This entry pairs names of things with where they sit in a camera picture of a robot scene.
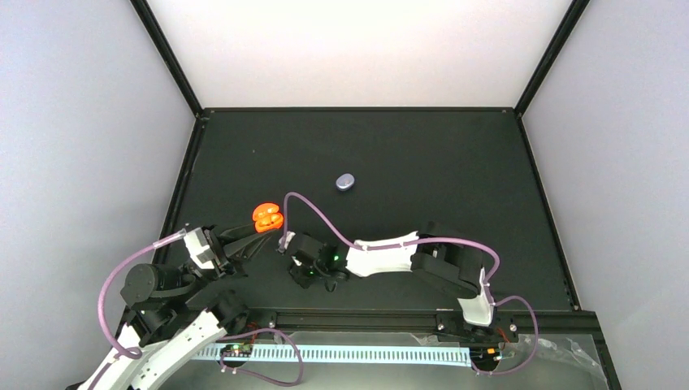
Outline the lavender earbud charging case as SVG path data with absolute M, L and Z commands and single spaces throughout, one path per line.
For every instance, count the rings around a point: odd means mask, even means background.
M 336 188 L 345 192 L 350 190 L 356 183 L 355 177 L 351 173 L 344 173 L 336 179 Z

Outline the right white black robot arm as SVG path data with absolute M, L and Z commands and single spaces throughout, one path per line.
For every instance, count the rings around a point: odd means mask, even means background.
M 308 288 L 316 280 L 337 284 L 351 278 L 410 273 L 457 300 L 464 332 L 484 340 L 496 328 L 490 279 L 501 264 L 494 249 L 455 236 L 436 223 L 385 240 L 343 240 L 329 245 L 305 233 L 286 231 L 279 251 L 292 259 L 292 279 Z

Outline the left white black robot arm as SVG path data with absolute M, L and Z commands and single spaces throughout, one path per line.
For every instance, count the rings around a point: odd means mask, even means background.
M 275 236 L 249 223 L 217 233 L 181 229 L 136 252 L 108 276 L 97 316 L 111 349 L 74 389 L 157 389 L 218 339 L 248 330 L 249 308 L 231 289 L 244 266 Z M 106 325 L 105 300 L 126 270 L 120 296 L 125 315 L 118 334 Z

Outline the orange round case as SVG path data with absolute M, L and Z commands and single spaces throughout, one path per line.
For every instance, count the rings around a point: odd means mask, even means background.
M 280 229 L 284 224 L 284 216 L 280 212 L 280 206 L 272 202 L 265 202 L 255 207 L 252 220 L 256 233 Z

